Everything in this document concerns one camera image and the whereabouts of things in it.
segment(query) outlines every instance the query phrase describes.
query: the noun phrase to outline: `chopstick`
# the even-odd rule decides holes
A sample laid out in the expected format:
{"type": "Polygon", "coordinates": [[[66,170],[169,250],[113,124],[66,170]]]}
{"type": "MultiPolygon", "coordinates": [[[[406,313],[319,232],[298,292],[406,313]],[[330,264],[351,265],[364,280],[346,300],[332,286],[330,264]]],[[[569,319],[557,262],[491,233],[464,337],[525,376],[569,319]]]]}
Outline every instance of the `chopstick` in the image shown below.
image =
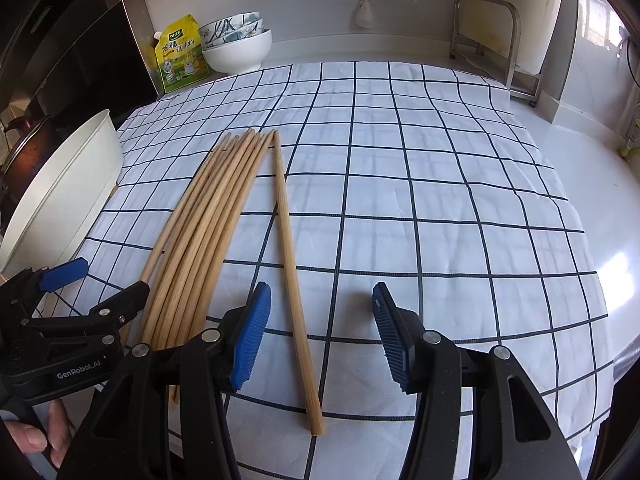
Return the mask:
{"type": "Polygon", "coordinates": [[[282,255],[284,259],[284,273],[287,285],[287,297],[293,325],[293,339],[298,357],[298,367],[302,378],[302,387],[305,396],[306,416],[309,423],[309,431],[312,435],[324,433],[324,421],[322,409],[316,389],[313,362],[306,339],[305,317],[302,310],[302,297],[300,296],[300,284],[298,283],[298,270],[296,269],[296,256],[289,221],[289,203],[287,201],[287,187],[284,180],[282,165],[282,149],[280,147],[280,134],[274,134],[274,154],[276,162],[276,196],[278,199],[278,220],[280,223],[280,240],[282,242],[282,255]]]}
{"type": "Polygon", "coordinates": [[[233,149],[227,152],[225,162],[228,161],[228,164],[221,164],[220,169],[222,169],[222,171],[218,171],[209,176],[207,179],[207,187],[198,198],[198,203],[195,205],[192,215],[184,223],[183,231],[177,233],[175,246],[167,250],[168,254],[166,254],[166,258],[164,258],[162,262],[164,269],[162,269],[161,266],[161,270],[164,270],[164,272],[161,273],[162,277],[160,280],[155,280],[155,282],[158,283],[158,287],[152,299],[151,309],[149,311],[147,323],[144,327],[142,341],[149,343],[152,342],[158,320],[162,312],[162,306],[169,294],[169,289],[174,281],[174,275],[177,272],[185,251],[187,250],[191,237],[197,229],[198,223],[200,222],[200,219],[203,218],[203,215],[205,215],[207,211],[209,211],[209,214],[212,214],[212,210],[214,210],[220,200],[222,190],[226,184],[228,184],[234,174],[234,171],[238,167],[242,153],[252,140],[253,135],[255,135],[254,131],[248,130],[233,149]]]}
{"type": "MultiPolygon", "coordinates": [[[[197,197],[200,194],[204,183],[209,175],[209,171],[215,167],[217,163],[219,163],[220,155],[226,149],[229,142],[229,137],[231,133],[226,134],[219,145],[217,145],[210,153],[207,155],[207,158],[204,160],[204,163],[201,165],[198,173],[194,176],[193,180],[187,186],[187,189],[184,191],[184,194],[180,197],[177,205],[174,208],[174,211],[169,216],[167,223],[162,228],[162,232],[160,233],[158,240],[154,245],[151,254],[146,260],[145,267],[140,274],[140,281],[149,283],[152,273],[158,264],[158,260],[162,254],[162,250],[164,250],[164,246],[167,244],[167,241],[172,234],[172,232],[180,232],[182,229],[182,225],[184,224],[184,220],[187,218],[190,213],[193,204],[196,203],[197,197]]],[[[142,315],[142,325],[146,325],[147,319],[149,317],[149,309],[143,310],[142,315]]],[[[123,342],[127,342],[129,338],[129,332],[131,329],[131,323],[125,325],[120,333],[120,338],[123,342]]]]}
{"type": "MultiPolygon", "coordinates": [[[[247,163],[242,168],[242,173],[239,178],[234,182],[233,187],[229,187],[226,190],[225,197],[223,200],[224,207],[220,208],[214,220],[210,223],[209,228],[207,229],[207,243],[202,244],[196,256],[197,262],[197,270],[196,272],[192,272],[190,275],[190,280],[188,281],[187,286],[185,286],[185,292],[188,291],[188,294],[183,296],[182,304],[185,305],[186,308],[183,308],[182,315],[180,316],[179,321],[172,324],[171,331],[169,334],[168,343],[171,344],[184,344],[187,342],[189,335],[191,333],[191,326],[193,324],[193,317],[196,312],[198,299],[202,293],[202,289],[204,287],[204,283],[206,280],[206,276],[210,273],[209,269],[211,263],[216,255],[216,252],[222,252],[222,258],[226,253],[226,249],[218,250],[220,239],[222,238],[224,229],[229,229],[234,231],[236,228],[236,224],[238,223],[238,218],[234,218],[232,215],[232,209],[236,207],[236,204],[241,208],[246,201],[246,196],[248,195],[248,191],[251,188],[251,185],[255,179],[255,173],[259,168],[259,164],[264,156],[264,152],[266,148],[263,148],[265,143],[270,142],[267,138],[268,136],[262,136],[260,140],[254,145],[253,151],[250,153],[248,157],[247,163]]],[[[207,307],[210,301],[210,297],[207,300],[207,307]]],[[[198,324],[196,322],[196,326],[194,330],[199,327],[198,332],[202,329],[204,325],[204,319],[202,322],[198,324]]]]}
{"type": "Polygon", "coordinates": [[[175,335],[177,335],[177,328],[184,317],[185,300],[188,298],[191,287],[193,286],[195,279],[194,274],[201,267],[202,255],[210,244],[211,235],[220,221],[221,211],[229,204],[229,197],[232,191],[237,185],[238,180],[242,178],[242,175],[246,172],[248,161],[252,156],[253,150],[258,147],[260,137],[255,135],[255,132],[252,131],[250,133],[250,139],[246,150],[241,154],[240,161],[231,179],[225,187],[222,187],[221,183],[220,187],[216,190],[218,199],[212,198],[208,203],[206,212],[200,219],[196,232],[190,241],[190,246],[180,262],[180,271],[178,275],[174,277],[172,293],[169,294],[167,300],[164,302],[164,319],[162,320],[162,325],[159,332],[156,333],[155,339],[152,341],[154,348],[167,348],[175,345],[175,335]]]}
{"type": "Polygon", "coordinates": [[[221,233],[220,240],[218,241],[217,246],[213,250],[212,260],[206,274],[206,278],[204,279],[202,285],[202,291],[200,293],[200,297],[198,298],[198,303],[196,306],[195,313],[193,315],[193,321],[191,322],[190,327],[186,330],[183,327],[180,327],[180,334],[184,337],[186,334],[187,340],[191,337],[194,337],[204,325],[204,322],[207,317],[207,311],[209,309],[209,303],[211,298],[213,297],[213,291],[216,287],[216,283],[218,281],[218,277],[220,275],[220,270],[222,268],[222,263],[224,261],[224,257],[226,255],[226,250],[231,243],[231,237],[236,229],[236,224],[238,223],[238,219],[240,218],[240,213],[242,211],[242,206],[246,201],[246,198],[249,195],[249,191],[251,190],[251,186],[255,180],[255,175],[260,168],[260,163],[262,158],[264,157],[264,153],[266,153],[267,148],[269,147],[269,143],[271,142],[271,135],[265,136],[262,140],[262,144],[260,146],[260,150],[256,158],[254,159],[250,172],[242,184],[241,191],[236,199],[236,202],[227,205],[228,216],[225,222],[221,222],[221,233]]]}

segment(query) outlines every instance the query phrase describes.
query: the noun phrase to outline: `yellow seasoning bag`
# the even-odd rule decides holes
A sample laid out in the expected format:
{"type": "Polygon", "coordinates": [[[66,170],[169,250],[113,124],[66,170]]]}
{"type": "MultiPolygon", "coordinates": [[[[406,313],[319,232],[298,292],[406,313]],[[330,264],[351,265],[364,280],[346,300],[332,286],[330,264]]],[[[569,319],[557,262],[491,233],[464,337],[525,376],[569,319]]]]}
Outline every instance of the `yellow seasoning bag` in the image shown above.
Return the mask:
{"type": "Polygon", "coordinates": [[[209,75],[202,55],[198,23],[190,14],[169,25],[156,45],[165,92],[171,92],[209,75]]]}

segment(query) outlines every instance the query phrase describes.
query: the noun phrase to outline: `stacked bowls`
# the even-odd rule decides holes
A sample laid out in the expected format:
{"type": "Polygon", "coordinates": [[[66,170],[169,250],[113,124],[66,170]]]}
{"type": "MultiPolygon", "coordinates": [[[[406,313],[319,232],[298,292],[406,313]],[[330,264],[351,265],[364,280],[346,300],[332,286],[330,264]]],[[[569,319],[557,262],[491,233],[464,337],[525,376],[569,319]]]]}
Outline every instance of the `stacked bowls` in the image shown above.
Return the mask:
{"type": "Polygon", "coordinates": [[[217,72],[243,74],[259,70],[271,49],[271,31],[259,12],[235,14],[198,29],[202,53],[217,72]]]}

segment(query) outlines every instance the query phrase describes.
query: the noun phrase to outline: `blue gripper pad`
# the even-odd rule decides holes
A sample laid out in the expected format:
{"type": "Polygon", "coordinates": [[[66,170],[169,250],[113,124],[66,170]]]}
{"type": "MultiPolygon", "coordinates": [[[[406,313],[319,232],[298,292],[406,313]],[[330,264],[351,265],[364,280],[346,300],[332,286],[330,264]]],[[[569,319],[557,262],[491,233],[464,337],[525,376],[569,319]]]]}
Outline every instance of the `blue gripper pad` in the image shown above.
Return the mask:
{"type": "Polygon", "coordinates": [[[410,382],[409,348],[401,331],[404,325],[398,308],[383,282],[373,288],[372,308],[391,376],[405,392],[410,382]]]}
{"type": "Polygon", "coordinates": [[[89,263],[87,260],[76,258],[45,272],[38,285],[42,292],[55,292],[65,285],[84,278],[88,273],[89,263]]]}
{"type": "Polygon", "coordinates": [[[238,327],[239,333],[234,333],[234,368],[229,377],[236,390],[251,376],[255,357],[258,354],[262,334],[267,326],[271,312],[271,288],[264,282],[259,282],[242,314],[244,323],[238,327]]]}

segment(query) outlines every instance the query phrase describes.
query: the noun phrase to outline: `white cloth with blue grid lines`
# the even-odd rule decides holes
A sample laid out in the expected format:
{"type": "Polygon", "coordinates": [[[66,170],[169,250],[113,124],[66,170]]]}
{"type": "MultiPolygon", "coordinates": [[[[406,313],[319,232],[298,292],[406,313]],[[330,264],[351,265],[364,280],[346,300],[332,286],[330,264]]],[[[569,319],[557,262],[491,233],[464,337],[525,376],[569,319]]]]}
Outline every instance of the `white cloth with blue grid lines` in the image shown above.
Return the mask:
{"type": "MultiPolygon", "coordinates": [[[[215,324],[257,281],[271,285],[252,376],[226,401],[242,476],[398,478],[415,397],[380,344],[379,281],[460,346],[508,346],[575,449],[610,407],[607,311],[578,215],[509,100],[497,82],[396,62],[283,66],[165,96],[119,129],[120,185],[79,251],[90,275],[50,295],[45,315],[85,313],[135,282],[220,135],[277,128],[327,433],[306,430],[269,152],[209,309],[215,324]]],[[[456,479],[468,475],[466,389],[461,412],[456,479]]]]}

